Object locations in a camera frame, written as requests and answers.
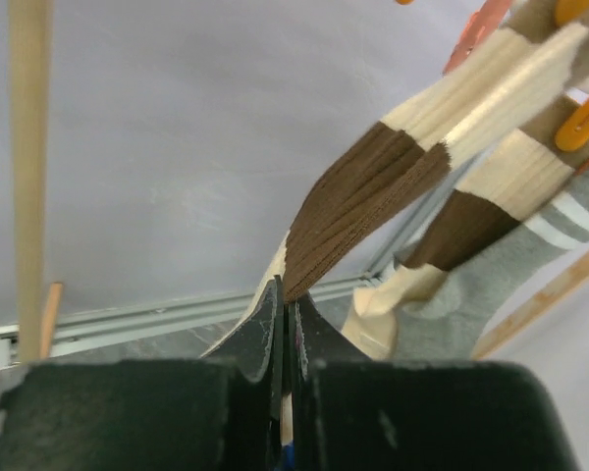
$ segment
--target wooden beam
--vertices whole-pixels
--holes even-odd
[[[489,355],[588,280],[589,251],[484,335],[473,350],[473,358],[480,359]]]
[[[51,0],[9,0],[19,359],[41,355]]]
[[[41,358],[48,358],[50,356],[62,294],[63,283],[53,283],[50,285],[48,297],[46,298],[46,308],[43,311],[43,318],[41,319]]]

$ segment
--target white stripe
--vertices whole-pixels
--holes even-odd
[[[552,200],[552,205],[564,216],[589,233],[589,211],[566,191]]]
[[[579,242],[567,234],[563,234],[541,216],[533,216],[532,218],[526,220],[523,225],[554,247],[558,247],[563,250],[573,250],[574,248],[582,245],[582,242]]]

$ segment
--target wooden dowel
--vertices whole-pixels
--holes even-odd
[[[9,0],[19,359],[41,355],[51,0]]]
[[[484,335],[473,350],[473,358],[489,355],[588,280],[589,251]]]
[[[46,307],[43,310],[43,318],[41,320],[41,358],[48,358],[50,356],[62,294],[63,283],[53,283],[50,285],[48,297],[46,298]]]

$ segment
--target brown and beige striped fabric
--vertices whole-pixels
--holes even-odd
[[[576,104],[561,97],[513,131],[462,179],[402,266],[377,288],[359,288],[343,334],[375,358],[397,334],[393,309],[429,299],[446,274],[491,245],[549,201],[589,159],[589,142],[561,152],[554,136]]]
[[[557,29],[556,1],[527,2],[460,67],[395,108],[337,160],[308,193],[262,283],[280,275],[286,301],[304,294],[451,169],[588,76],[589,11]]]

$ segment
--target white panel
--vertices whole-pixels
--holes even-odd
[[[523,302],[574,259],[563,258],[549,267],[552,273],[539,274],[517,293],[508,308]],[[503,310],[500,318],[509,312]],[[582,469],[589,471],[589,283],[491,358],[521,363],[541,379],[556,403]]]
[[[0,324],[15,307],[6,3]],[[481,3],[55,2],[46,258],[62,312],[253,288],[314,181],[437,79]]]

